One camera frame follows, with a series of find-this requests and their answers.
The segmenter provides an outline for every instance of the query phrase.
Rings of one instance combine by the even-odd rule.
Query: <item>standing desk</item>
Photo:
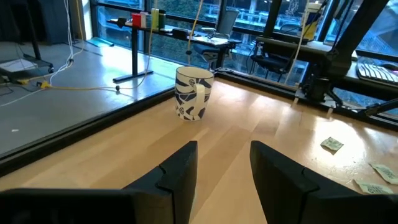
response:
[[[112,24],[116,24],[116,25],[120,25],[120,23],[118,22],[117,19],[110,19],[107,21],[108,23],[112,23]],[[125,22],[124,27],[129,27],[132,29],[131,31],[131,58],[132,58],[132,75],[124,75],[121,77],[117,77],[113,79],[113,82],[115,83],[119,83],[119,82],[123,82],[132,78],[137,78],[139,76],[143,76],[145,75],[145,73],[150,74],[153,73],[153,71],[148,70],[148,71],[143,71],[143,72],[138,72],[137,68],[137,59],[138,59],[138,31],[142,30],[144,32],[150,32],[150,28],[141,28],[141,27],[135,27],[132,25],[131,22]],[[165,30],[172,30],[173,26],[166,26]],[[176,37],[174,35],[172,35],[170,32],[166,32],[166,31],[162,31],[162,30],[153,30],[152,31],[154,34],[158,34],[158,35],[162,35],[162,36],[166,36],[166,37],[171,37],[174,39],[178,39],[178,40],[184,40],[184,41],[188,41],[189,40],[189,36],[187,37]],[[200,34],[202,35],[202,37],[204,37],[206,34],[204,33],[199,33],[199,32],[195,32],[196,34]],[[226,53],[226,51],[228,49],[233,49],[235,48],[235,46],[237,44],[240,44],[241,41],[240,40],[227,40],[225,42],[222,43],[217,43],[217,41],[214,41],[213,39],[207,39],[207,38],[201,38],[199,39],[198,37],[193,37],[191,40],[191,43],[195,43],[195,44],[202,44],[202,45],[207,45],[210,47],[216,47],[220,49],[220,52],[218,54],[218,58],[217,58],[217,62],[216,62],[216,68],[219,68],[222,66],[223,61],[224,61],[224,55]]]

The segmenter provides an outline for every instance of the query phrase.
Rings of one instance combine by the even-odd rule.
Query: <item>mug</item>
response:
[[[175,111],[186,121],[202,119],[210,98],[214,75],[196,67],[179,67],[175,77]]]

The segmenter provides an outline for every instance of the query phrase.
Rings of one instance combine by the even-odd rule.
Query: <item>desk leg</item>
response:
[[[119,83],[123,81],[130,80],[132,78],[137,78],[145,75],[145,69],[143,72],[138,72],[138,30],[132,29],[131,30],[131,62],[132,62],[132,74],[131,75],[124,75],[122,77],[117,77],[113,79],[113,82]],[[147,74],[151,74],[154,71],[148,70]]]
[[[220,49],[220,52],[218,53],[217,57],[216,68],[221,68],[223,66],[226,51],[227,49],[224,47]]]

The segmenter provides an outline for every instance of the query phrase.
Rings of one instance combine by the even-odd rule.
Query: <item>mug handle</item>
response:
[[[195,106],[191,112],[192,116],[197,116],[199,112],[205,107],[205,86],[202,84],[194,84],[194,88],[197,93],[197,99]]]

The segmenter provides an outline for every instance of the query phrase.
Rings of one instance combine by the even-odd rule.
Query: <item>black chair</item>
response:
[[[232,28],[234,27],[235,20],[238,15],[238,10],[227,10],[217,30],[214,28],[202,28],[202,31],[208,33],[210,37],[229,39],[229,35],[232,32]],[[209,63],[208,69],[211,68],[211,64],[213,62],[217,61],[218,54],[220,52],[220,49],[202,44],[194,44],[193,49],[198,52],[198,54],[200,54],[206,62]]]
[[[287,34],[289,34],[289,32],[293,32],[295,29],[298,28],[299,25],[296,24],[285,24],[280,27],[280,32],[281,33],[286,32]],[[267,70],[265,78],[268,77],[269,72],[274,72],[276,74],[279,74],[278,82],[280,82],[280,79],[282,78],[283,74],[289,72],[293,62],[288,57],[283,57],[276,54],[265,54],[265,55],[253,54],[252,56],[250,56],[250,58],[258,65],[260,65],[260,67]]]

